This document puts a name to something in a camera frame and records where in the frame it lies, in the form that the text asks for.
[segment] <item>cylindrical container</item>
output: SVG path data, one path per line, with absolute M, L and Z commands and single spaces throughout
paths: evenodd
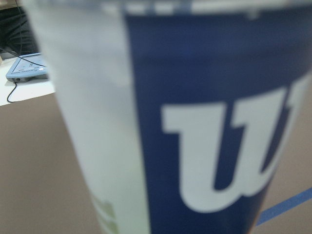
M 307 2 L 25 1 L 103 233 L 249 233 L 310 81 Z

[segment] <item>electronic device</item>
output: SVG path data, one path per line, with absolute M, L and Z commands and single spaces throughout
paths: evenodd
M 11 82 L 27 82 L 34 78 L 47 79 L 47 68 L 41 53 L 22 55 L 17 58 L 6 74 L 6 78 Z

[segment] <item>white table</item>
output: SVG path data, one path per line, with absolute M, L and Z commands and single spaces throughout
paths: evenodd
M 9 104 L 6 98 L 14 89 L 15 84 L 6 78 L 6 73 L 13 65 L 16 58 L 6 59 L 0 64 L 0 106 Z M 48 79 L 34 79 L 29 82 L 20 82 L 11 94 L 10 101 L 21 101 L 54 93 L 55 89 Z

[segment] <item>brown surface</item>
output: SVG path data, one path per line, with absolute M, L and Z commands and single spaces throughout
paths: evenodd
M 263 209 L 312 187 L 312 89 Z M 54 95 L 0 107 L 0 234 L 100 234 Z M 308 234 L 312 201 L 255 229 Z

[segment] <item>blue line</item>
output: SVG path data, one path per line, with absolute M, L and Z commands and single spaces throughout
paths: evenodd
M 281 215 L 282 213 L 300 205 L 301 203 L 311 198 L 312 198 L 312 188 L 307 189 L 306 191 L 303 191 L 281 203 L 278 203 L 277 205 L 261 213 L 256 226 L 265 223 L 278 215 Z

